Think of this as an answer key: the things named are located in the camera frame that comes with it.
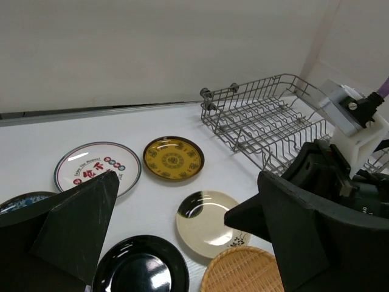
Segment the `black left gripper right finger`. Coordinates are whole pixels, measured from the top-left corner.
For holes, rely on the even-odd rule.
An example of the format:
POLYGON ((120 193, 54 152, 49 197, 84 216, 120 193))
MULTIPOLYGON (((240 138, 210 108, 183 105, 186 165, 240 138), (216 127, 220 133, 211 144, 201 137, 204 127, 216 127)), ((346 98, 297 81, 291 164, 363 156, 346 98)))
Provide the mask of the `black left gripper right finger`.
POLYGON ((341 206, 270 172, 224 223, 271 242, 286 291, 387 291, 388 220, 341 206))

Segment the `blue green patterned plate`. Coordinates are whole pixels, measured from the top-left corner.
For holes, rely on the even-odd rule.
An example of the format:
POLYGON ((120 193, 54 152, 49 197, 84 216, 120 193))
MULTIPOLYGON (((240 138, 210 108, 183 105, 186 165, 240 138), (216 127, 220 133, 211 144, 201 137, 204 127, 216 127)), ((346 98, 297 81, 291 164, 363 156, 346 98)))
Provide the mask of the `blue green patterned plate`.
POLYGON ((29 192, 29 193, 24 193, 22 195, 18 195, 14 198, 11 198, 1 203, 1 207, 0 207, 1 215, 7 214, 14 210, 21 209, 23 207, 37 203, 39 201, 45 200, 46 198, 50 198, 54 195, 56 195, 55 192, 46 192, 46 191, 29 192))

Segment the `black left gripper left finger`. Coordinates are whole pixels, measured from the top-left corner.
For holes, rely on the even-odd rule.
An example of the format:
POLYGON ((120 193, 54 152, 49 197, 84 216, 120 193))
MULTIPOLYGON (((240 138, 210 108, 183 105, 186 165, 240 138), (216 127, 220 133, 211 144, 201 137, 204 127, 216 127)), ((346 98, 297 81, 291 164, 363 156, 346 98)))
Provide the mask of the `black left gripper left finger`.
POLYGON ((91 285, 117 199, 105 172, 1 215, 2 286, 91 285))

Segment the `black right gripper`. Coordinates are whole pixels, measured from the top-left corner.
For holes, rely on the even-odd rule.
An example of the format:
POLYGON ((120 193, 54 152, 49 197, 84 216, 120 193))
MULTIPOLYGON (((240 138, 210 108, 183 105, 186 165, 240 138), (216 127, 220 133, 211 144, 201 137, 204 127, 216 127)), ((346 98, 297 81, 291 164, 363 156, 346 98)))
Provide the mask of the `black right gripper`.
POLYGON ((305 142, 282 178, 317 196, 376 217, 388 217, 388 175, 358 170, 334 145, 324 140, 305 142))

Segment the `glossy black plate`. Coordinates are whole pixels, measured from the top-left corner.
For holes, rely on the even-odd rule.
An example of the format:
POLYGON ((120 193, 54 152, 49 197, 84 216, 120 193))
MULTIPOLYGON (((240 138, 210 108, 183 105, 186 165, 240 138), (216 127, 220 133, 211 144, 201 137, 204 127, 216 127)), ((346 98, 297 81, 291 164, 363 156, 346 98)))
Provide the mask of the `glossy black plate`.
POLYGON ((155 235, 120 241, 100 260, 91 291, 188 291, 190 277, 180 251, 155 235))

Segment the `cream plate black brushstroke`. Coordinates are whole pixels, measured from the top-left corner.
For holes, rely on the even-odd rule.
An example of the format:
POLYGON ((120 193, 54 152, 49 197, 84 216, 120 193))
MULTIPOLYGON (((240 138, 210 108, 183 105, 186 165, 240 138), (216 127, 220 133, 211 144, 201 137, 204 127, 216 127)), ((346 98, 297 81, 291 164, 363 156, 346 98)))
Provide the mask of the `cream plate black brushstroke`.
POLYGON ((248 245, 250 234, 224 224, 225 213, 237 205, 234 198, 222 192, 192 193, 177 209, 178 234, 192 251, 210 259, 226 249, 248 245))

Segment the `yellow brown patterned plate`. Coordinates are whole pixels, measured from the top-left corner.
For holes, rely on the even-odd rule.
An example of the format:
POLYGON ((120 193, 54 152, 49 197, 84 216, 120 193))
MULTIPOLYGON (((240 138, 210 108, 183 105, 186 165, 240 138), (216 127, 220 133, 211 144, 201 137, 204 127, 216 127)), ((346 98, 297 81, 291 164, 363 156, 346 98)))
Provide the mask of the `yellow brown patterned plate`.
POLYGON ((143 151, 143 163, 154 175, 168 181, 184 181, 203 169, 205 156, 193 141, 179 136, 152 140, 143 151))

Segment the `white plate red characters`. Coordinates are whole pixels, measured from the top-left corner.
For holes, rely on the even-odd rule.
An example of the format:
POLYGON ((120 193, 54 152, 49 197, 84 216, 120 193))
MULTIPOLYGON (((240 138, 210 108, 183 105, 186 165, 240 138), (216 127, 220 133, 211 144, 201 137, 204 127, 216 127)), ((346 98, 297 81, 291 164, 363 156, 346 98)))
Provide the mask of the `white plate red characters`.
POLYGON ((55 167, 53 180, 64 192, 104 172, 115 172, 119 179, 117 196, 128 193, 142 174, 139 157, 128 147, 115 142, 92 142, 64 155, 55 167))

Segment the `woven bamboo plate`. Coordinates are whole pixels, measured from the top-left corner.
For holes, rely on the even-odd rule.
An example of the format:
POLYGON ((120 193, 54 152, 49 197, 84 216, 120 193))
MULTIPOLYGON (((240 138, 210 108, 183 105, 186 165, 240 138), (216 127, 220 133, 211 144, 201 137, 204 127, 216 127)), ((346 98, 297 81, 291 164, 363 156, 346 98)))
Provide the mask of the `woven bamboo plate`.
POLYGON ((251 246, 237 246, 212 259, 200 290, 283 291, 284 287, 274 255, 251 246))

